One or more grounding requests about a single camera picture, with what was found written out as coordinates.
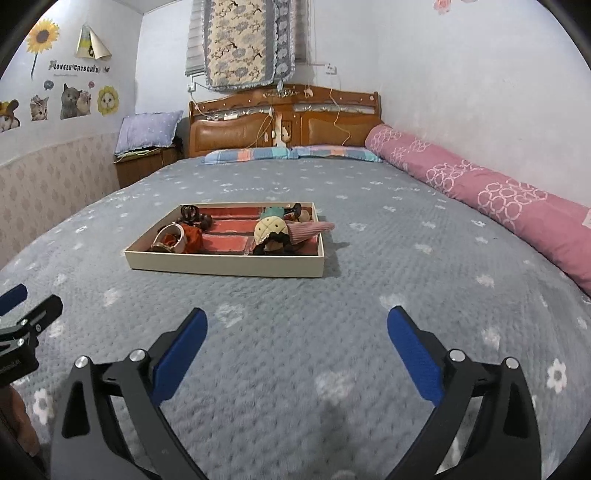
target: sunflower sticker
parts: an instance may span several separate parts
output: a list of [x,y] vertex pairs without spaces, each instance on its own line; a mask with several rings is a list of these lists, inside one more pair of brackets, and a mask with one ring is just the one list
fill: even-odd
[[39,20],[29,32],[27,37],[27,51],[35,54],[33,68],[31,69],[31,79],[33,79],[33,72],[35,71],[35,65],[37,65],[37,56],[45,50],[51,50],[53,43],[59,36],[60,27],[47,18]]
[[116,113],[119,108],[119,94],[115,88],[104,86],[98,96],[99,112],[105,115]]

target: wooden cabinet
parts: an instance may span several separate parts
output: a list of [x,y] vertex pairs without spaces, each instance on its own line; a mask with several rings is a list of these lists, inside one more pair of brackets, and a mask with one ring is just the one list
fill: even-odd
[[179,159],[179,152],[174,148],[159,148],[149,154],[134,155],[124,158],[115,164],[119,186],[123,189],[129,185],[171,165]]

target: white wall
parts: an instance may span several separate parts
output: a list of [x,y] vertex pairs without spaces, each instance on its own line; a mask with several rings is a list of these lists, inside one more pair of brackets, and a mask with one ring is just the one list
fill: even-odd
[[591,72],[536,0],[375,0],[384,120],[591,206]]
[[[375,91],[379,79],[372,1],[311,0],[309,61],[330,62],[338,75],[327,76],[323,67],[301,65],[291,81]],[[191,80],[184,72],[191,4],[191,0],[180,0],[144,15],[136,68],[136,113],[182,109],[188,115]],[[203,76],[196,76],[195,81],[205,85]],[[193,97],[203,101],[220,94],[197,86]]]
[[[183,110],[185,116],[189,114],[191,79],[185,76],[185,63],[192,3],[180,0],[144,15],[135,69],[136,113]],[[202,77],[196,81],[205,83]],[[198,87],[193,96],[202,101],[219,95]]]
[[[181,0],[144,16],[136,112],[188,113],[190,12]],[[386,122],[591,206],[591,72],[537,0],[454,0],[446,15],[433,0],[311,0],[310,20],[310,62],[338,75],[299,65],[293,82],[377,90]]]
[[[52,19],[60,27],[59,39],[51,50],[39,54],[33,79],[30,77],[34,55],[21,44],[6,73],[0,79],[0,101],[17,99],[15,114],[21,126],[0,133],[0,165],[49,145],[58,145],[76,138],[119,131],[122,118],[135,112],[135,61],[142,16],[111,0],[59,0],[42,18]],[[112,53],[109,61],[77,59],[74,56],[80,28],[88,22]],[[109,73],[67,72],[72,76],[56,76],[63,71],[49,70],[50,60],[59,63],[101,65],[111,67]],[[54,82],[53,90],[45,91],[46,80]],[[95,83],[89,89],[88,82]],[[64,83],[92,95],[91,114],[60,120],[61,93]],[[119,93],[119,110],[103,116],[97,98],[104,85]],[[30,100],[33,96],[49,96],[48,120],[31,122]]]

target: purple pillow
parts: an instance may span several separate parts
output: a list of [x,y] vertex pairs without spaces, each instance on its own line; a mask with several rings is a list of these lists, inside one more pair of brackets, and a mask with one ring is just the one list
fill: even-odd
[[115,155],[148,147],[170,147],[182,117],[182,110],[126,116],[119,132]]

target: cat sticker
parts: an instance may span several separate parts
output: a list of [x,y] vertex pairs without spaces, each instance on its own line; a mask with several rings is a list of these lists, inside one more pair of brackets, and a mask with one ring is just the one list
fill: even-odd
[[106,85],[100,92],[97,98],[99,112],[102,115],[111,115],[116,113],[119,108],[119,94],[114,87]]
[[35,95],[31,98],[31,120],[33,122],[37,122],[39,120],[47,120],[47,101],[49,97],[45,97],[44,99],[39,98],[38,95]]
[[90,93],[68,87],[64,83],[64,91],[61,94],[60,118],[76,118],[77,116],[90,115]]
[[78,116],[90,115],[90,100],[91,95],[87,91],[84,91],[80,94],[80,97],[76,101]]
[[18,108],[18,100],[0,102],[0,133],[20,127],[21,122],[14,116]]

